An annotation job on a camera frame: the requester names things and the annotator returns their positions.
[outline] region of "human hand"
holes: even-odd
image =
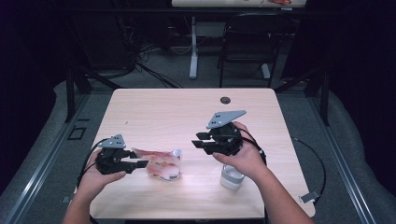
[[[248,128],[240,122],[234,121],[233,125],[235,125],[237,129],[242,129],[248,132]],[[249,134],[241,131],[241,135],[242,137],[253,141]],[[234,156],[213,153],[213,157],[219,162],[233,166],[239,171],[239,173],[246,175],[253,180],[258,177],[262,169],[267,169],[262,161],[259,150],[247,141],[243,141],[242,148]]]
[[[87,168],[89,167],[89,169],[82,176],[77,191],[79,196],[82,196],[89,202],[91,202],[105,188],[107,184],[120,180],[126,176],[125,171],[110,175],[102,175],[96,169],[96,165],[94,165],[99,153],[100,150],[96,150],[92,153],[91,158],[86,166]]]

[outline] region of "dark background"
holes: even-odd
[[[115,6],[114,1],[100,2],[95,7]],[[169,1],[144,2],[135,7],[169,7]],[[86,7],[84,4],[89,3],[70,0],[57,4]],[[65,80],[71,67],[80,64],[92,69],[125,69],[134,63],[134,49],[125,43],[118,18],[102,21],[99,16],[76,16],[60,20],[40,9],[50,6],[51,1],[29,0],[1,6],[0,140],[6,143],[1,149],[1,191],[19,169],[48,119],[56,98],[53,87]],[[396,195],[393,8],[390,1],[356,5],[341,0],[309,1],[308,11],[344,10],[347,14],[341,22],[302,19],[283,77],[302,76],[320,66],[323,56],[331,53],[331,62],[326,67],[331,90],[355,121],[366,160],[377,179]],[[174,18],[133,19],[137,28],[148,28],[137,29],[139,34],[167,47],[166,25],[176,22]]]

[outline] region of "white bottle cap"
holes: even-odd
[[[237,190],[241,187],[245,176],[230,165],[223,165],[220,183],[227,189]]]

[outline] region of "forearm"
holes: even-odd
[[[76,194],[73,201],[67,208],[63,224],[68,223],[91,223],[90,222],[90,205],[92,200],[81,194]]]
[[[260,169],[254,181],[272,223],[313,223],[268,168]]]

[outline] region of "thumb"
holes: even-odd
[[[123,179],[126,176],[126,172],[125,171],[121,171],[118,173],[114,173],[111,175],[106,175],[107,177],[107,183],[111,183],[120,179]]]

